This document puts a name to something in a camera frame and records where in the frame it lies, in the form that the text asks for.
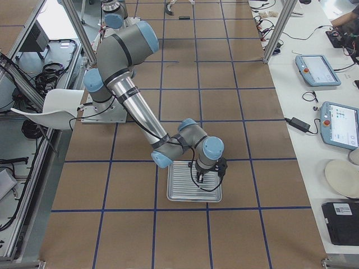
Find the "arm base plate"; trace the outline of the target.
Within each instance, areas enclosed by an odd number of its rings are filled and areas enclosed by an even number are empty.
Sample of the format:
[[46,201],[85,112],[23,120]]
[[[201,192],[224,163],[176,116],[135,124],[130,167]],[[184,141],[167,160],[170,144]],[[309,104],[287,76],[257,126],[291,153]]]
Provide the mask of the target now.
[[86,102],[91,103],[91,105],[84,107],[81,123],[110,124],[126,122],[127,112],[116,98],[111,97],[104,103],[97,103],[88,95]]

